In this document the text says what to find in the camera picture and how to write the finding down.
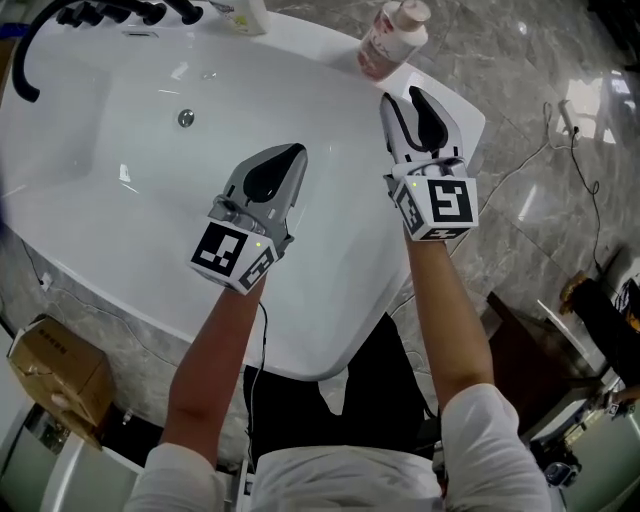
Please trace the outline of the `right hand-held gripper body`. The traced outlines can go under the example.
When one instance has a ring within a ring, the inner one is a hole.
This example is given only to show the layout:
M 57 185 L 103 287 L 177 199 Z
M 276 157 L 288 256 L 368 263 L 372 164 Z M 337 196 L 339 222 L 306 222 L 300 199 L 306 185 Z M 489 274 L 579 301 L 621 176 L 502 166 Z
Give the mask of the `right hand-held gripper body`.
M 384 180 L 413 241 L 453 240 L 479 225 L 476 180 L 460 157 L 400 163 Z

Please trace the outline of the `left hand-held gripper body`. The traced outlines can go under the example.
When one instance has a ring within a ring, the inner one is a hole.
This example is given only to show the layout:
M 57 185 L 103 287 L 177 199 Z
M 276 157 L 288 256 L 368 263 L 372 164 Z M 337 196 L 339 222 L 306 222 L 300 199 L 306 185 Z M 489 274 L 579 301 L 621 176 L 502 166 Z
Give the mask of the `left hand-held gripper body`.
M 292 242 L 286 222 L 275 219 L 274 209 L 259 215 L 217 197 L 188 266 L 205 279 L 246 295 Z

